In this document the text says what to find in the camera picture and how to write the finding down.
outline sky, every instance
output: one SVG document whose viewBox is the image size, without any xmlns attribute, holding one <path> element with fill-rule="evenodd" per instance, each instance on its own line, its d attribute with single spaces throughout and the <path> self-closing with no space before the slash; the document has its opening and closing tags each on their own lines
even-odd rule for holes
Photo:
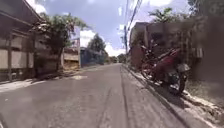
<svg viewBox="0 0 224 128">
<path fill-rule="evenodd" d="M 137 0 L 128 0 L 128 13 L 125 18 L 127 0 L 27 0 L 37 13 L 49 15 L 68 14 L 84 20 L 91 29 L 81 31 L 81 46 L 86 47 L 96 33 L 106 42 L 105 50 L 110 56 L 124 53 L 121 41 L 124 24 L 129 23 Z M 149 22 L 149 11 L 172 7 L 175 12 L 188 12 L 187 0 L 142 0 L 131 27 L 135 22 Z"/>
</svg>

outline motorcycle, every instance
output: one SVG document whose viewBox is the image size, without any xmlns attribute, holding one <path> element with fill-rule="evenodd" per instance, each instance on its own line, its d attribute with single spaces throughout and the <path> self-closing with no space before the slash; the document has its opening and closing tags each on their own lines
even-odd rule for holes
<svg viewBox="0 0 224 128">
<path fill-rule="evenodd" d="M 152 50 L 142 46 L 145 56 L 142 60 L 141 74 L 147 80 L 162 82 L 162 86 L 168 86 L 170 93 L 180 95 L 185 88 L 187 80 L 186 72 L 189 66 L 183 62 L 181 50 L 173 48 L 168 52 L 155 57 Z"/>
</svg>

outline tree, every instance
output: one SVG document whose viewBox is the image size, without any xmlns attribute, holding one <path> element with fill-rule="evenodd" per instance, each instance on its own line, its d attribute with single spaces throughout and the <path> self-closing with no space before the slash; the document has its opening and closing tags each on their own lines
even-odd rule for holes
<svg viewBox="0 0 224 128">
<path fill-rule="evenodd" d="M 89 27 L 83 20 L 68 15 L 48 16 L 41 13 L 43 21 L 34 25 L 32 32 L 34 35 L 40 35 L 44 39 L 42 44 L 50 47 L 51 53 L 57 55 L 56 70 L 59 69 L 60 57 L 63 48 L 68 45 L 71 35 L 74 33 L 74 26 L 79 26 L 81 29 Z"/>
<path fill-rule="evenodd" d="M 190 10 L 193 15 L 223 15 L 224 1 L 223 0 L 188 0 L 191 6 Z"/>
<path fill-rule="evenodd" d="M 117 57 L 115 57 L 115 56 L 110 57 L 110 62 L 117 63 Z"/>
<path fill-rule="evenodd" d="M 119 63 L 125 63 L 126 61 L 126 56 L 125 54 L 120 54 L 117 56 Z"/>
<path fill-rule="evenodd" d="M 106 45 L 103 39 L 98 34 L 96 34 L 88 44 L 88 48 L 96 52 L 105 51 L 105 47 Z"/>
<path fill-rule="evenodd" d="M 156 9 L 154 12 L 149 12 L 149 16 L 154 16 L 154 22 L 156 23 L 165 23 L 172 21 L 172 8 L 165 8 L 163 11 L 160 11 L 159 9 Z"/>
</svg>

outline asphalt road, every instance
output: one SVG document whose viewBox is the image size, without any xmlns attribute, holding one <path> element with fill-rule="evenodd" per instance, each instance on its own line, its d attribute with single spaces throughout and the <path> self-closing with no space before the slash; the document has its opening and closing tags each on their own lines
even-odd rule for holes
<svg viewBox="0 0 224 128">
<path fill-rule="evenodd" d="M 178 111 L 141 89 L 120 64 L 0 93 L 5 128 L 208 128 Z"/>
</svg>

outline pavement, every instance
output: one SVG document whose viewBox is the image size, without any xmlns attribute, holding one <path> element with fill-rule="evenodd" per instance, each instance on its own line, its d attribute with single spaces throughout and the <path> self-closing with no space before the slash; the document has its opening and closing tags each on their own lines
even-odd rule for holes
<svg viewBox="0 0 224 128">
<path fill-rule="evenodd" d="M 121 64 L 0 93 L 0 128 L 209 128 L 167 105 Z"/>
</svg>

